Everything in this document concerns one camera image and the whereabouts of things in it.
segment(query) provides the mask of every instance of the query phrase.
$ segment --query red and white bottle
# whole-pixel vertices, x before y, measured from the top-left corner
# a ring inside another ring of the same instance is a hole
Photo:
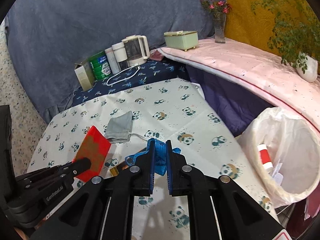
[[[265,144],[258,145],[258,151],[260,152],[262,166],[268,173],[270,173],[273,170],[273,164],[271,162],[267,146]]]

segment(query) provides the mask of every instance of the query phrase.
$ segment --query red packet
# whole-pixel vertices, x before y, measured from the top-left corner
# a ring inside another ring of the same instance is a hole
[[[98,176],[110,147],[111,143],[95,126],[91,126],[72,161],[75,162],[76,160],[87,157],[91,161],[91,168],[77,175],[76,178],[83,182],[88,182],[92,177]]]

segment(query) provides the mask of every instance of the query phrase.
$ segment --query white plastic bag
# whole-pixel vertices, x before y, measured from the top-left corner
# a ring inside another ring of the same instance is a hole
[[[309,196],[320,179],[320,144],[300,116],[279,107],[265,109],[237,139],[261,177],[275,208]],[[257,146],[265,144],[273,165],[283,163],[279,186],[263,168]]]

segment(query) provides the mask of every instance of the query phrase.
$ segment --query storage box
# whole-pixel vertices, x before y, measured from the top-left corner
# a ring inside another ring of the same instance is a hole
[[[197,31],[178,31],[164,33],[165,44],[169,48],[187,49],[194,48],[198,45],[198,32]]]
[[[87,59],[78,60],[78,63],[75,63],[75,73],[83,91],[87,91],[93,87],[95,78]]]

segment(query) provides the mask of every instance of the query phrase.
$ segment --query warning sticker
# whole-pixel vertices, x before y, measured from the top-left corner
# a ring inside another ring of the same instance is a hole
[[[272,240],[292,240],[292,238],[289,236],[287,230],[283,229],[279,234],[276,235],[276,237]]]

